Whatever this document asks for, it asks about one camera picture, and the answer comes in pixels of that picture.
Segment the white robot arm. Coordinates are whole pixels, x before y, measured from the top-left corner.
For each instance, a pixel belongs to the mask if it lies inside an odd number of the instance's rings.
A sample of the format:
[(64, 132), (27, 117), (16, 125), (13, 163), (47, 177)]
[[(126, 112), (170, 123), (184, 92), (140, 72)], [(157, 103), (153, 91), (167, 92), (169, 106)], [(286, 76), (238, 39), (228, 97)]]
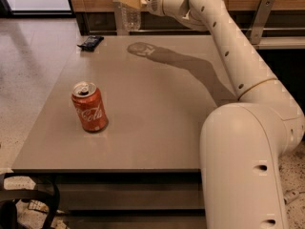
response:
[(278, 159), (304, 136), (304, 113), (229, 15), (224, 0), (119, 0), (209, 31), (237, 96), (200, 136), (208, 229), (289, 229)]

